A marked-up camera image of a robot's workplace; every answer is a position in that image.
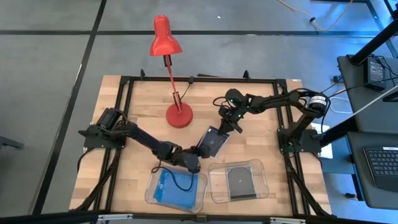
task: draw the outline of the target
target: blue towel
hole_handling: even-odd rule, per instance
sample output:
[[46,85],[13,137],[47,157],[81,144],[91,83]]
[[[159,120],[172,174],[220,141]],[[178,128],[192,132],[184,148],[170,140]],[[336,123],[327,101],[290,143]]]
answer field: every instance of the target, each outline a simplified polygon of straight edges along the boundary
[[[192,174],[181,172],[173,172],[175,180],[183,189],[188,189],[191,185]],[[157,187],[154,192],[154,198],[158,203],[166,203],[169,205],[176,205],[186,210],[191,210],[196,203],[198,176],[193,176],[192,188],[189,191],[179,189],[172,178],[169,171],[162,169]]]

